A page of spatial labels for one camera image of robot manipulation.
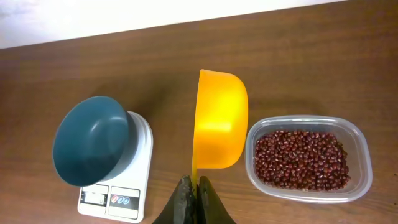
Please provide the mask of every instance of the wooden table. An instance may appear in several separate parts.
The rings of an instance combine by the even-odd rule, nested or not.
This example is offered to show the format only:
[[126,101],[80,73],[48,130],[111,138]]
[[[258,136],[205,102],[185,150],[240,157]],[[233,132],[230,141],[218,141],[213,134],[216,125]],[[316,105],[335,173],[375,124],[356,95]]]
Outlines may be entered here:
[[154,132],[145,220],[190,173],[201,68],[249,95],[249,128],[287,114],[337,116],[366,136],[373,184],[339,205],[292,202],[249,181],[244,156],[200,170],[237,223],[398,223],[398,4],[348,1],[0,50],[0,223],[115,223],[80,215],[52,164],[58,125],[95,95]]

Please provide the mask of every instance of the red bean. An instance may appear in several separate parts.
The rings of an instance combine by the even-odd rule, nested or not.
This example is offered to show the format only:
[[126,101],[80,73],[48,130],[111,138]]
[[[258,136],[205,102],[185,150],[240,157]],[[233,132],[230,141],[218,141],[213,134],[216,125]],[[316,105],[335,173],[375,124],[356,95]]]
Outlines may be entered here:
[[259,138],[255,149],[255,173],[273,187],[329,191],[351,180],[347,152],[332,133],[275,131]]

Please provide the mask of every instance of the white digital scale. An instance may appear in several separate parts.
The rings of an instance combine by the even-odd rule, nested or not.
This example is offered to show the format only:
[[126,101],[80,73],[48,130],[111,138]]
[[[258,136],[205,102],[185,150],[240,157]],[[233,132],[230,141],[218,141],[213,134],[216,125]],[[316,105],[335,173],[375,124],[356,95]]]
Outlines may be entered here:
[[128,112],[138,136],[137,151],[127,168],[116,177],[80,188],[77,209],[83,215],[139,223],[144,218],[153,135],[148,122]]

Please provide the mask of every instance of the yellow scoop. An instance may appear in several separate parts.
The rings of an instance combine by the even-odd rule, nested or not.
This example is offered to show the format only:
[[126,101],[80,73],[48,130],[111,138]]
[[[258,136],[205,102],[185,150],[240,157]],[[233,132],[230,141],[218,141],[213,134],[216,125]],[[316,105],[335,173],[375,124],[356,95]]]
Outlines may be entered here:
[[192,180],[197,169],[222,169],[242,154],[248,128],[248,94],[228,73],[201,70],[193,134]]

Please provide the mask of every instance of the scale button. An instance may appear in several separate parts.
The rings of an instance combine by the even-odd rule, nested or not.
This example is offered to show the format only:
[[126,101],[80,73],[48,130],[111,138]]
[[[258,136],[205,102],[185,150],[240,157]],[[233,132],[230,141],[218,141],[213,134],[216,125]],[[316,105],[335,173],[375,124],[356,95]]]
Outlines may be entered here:
[[123,204],[127,205],[129,202],[130,202],[130,198],[129,197],[124,198]]
[[118,203],[122,203],[123,200],[124,200],[124,197],[123,196],[119,196]]
[[117,195],[113,195],[112,196],[112,199],[111,199],[111,202],[112,203],[116,203],[116,201],[119,199],[119,197],[117,196]]

